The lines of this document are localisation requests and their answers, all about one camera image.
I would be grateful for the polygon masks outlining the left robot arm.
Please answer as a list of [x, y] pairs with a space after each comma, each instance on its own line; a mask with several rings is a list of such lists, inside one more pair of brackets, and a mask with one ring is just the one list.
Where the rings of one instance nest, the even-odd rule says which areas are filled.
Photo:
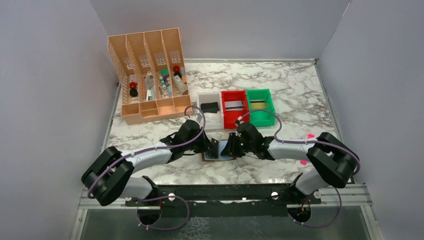
[[87, 197], [96, 199], [101, 206], [107, 206], [118, 198], [135, 197], [144, 205], [157, 200], [153, 183], [143, 179], [139, 190], [130, 191], [132, 174], [155, 166], [174, 162], [185, 152], [201, 154], [211, 150], [204, 127], [194, 120], [186, 120], [178, 131], [162, 138], [150, 147], [127, 152], [115, 146], [107, 147], [81, 176], [81, 182], [88, 189]]

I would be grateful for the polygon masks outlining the brown leather card holder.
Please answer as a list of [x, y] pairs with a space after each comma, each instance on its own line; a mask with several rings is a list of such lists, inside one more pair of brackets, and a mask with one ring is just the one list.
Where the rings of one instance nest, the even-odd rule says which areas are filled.
[[201, 160], [203, 162], [225, 162], [236, 160], [237, 158], [232, 155], [225, 155], [222, 153], [228, 140], [216, 140], [212, 139], [212, 148], [201, 154]]

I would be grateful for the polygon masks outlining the red plastic bin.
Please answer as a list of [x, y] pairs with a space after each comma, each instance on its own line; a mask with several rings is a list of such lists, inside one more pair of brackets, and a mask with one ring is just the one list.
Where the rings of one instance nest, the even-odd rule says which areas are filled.
[[[235, 121], [249, 111], [246, 91], [245, 90], [222, 91], [221, 99], [222, 99], [222, 112], [223, 112], [223, 126], [225, 129], [234, 129], [236, 128]], [[244, 109], [226, 111], [224, 107], [224, 102], [228, 102], [228, 101], [242, 101]]]

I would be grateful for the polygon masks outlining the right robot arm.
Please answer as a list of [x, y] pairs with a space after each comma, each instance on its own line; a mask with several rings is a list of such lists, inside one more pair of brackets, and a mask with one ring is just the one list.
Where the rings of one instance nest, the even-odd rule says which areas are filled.
[[247, 153], [260, 160], [309, 160], [313, 169], [297, 176], [288, 190], [289, 199], [296, 204], [318, 189], [344, 188], [360, 170], [359, 157], [328, 132], [304, 140], [280, 139], [263, 136], [253, 124], [243, 122], [229, 135], [221, 154], [241, 158]]

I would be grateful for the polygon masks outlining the green plastic bin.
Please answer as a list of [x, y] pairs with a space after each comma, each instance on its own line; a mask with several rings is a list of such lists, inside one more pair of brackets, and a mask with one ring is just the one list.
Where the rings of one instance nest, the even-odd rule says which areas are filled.
[[[246, 97], [250, 111], [267, 110], [275, 113], [271, 91], [264, 89], [247, 89]], [[275, 124], [275, 117], [265, 111], [255, 111], [249, 115], [250, 123], [255, 127], [271, 127]]]

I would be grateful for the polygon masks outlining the orange desk organizer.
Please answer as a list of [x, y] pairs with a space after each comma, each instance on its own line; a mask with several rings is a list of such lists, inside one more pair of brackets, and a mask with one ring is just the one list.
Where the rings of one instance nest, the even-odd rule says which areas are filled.
[[[181, 95], [173, 81], [178, 75], [189, 90], [179, 28], [112, 35], [107, 49], [121, 85], [121, 116], [128, 125], [191, 114], [189, 93]], [[130, 97], [129, 83], [137, 83]]]

